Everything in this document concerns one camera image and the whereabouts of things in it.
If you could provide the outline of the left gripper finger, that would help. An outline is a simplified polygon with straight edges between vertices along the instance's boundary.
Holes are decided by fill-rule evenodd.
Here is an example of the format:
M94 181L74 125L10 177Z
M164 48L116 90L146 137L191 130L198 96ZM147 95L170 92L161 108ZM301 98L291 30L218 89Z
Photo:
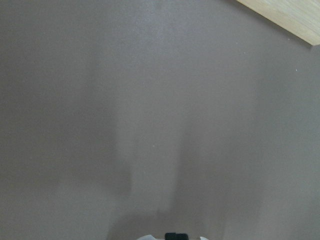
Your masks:
M167 232L164 235L165 240L188 240L186 233Z

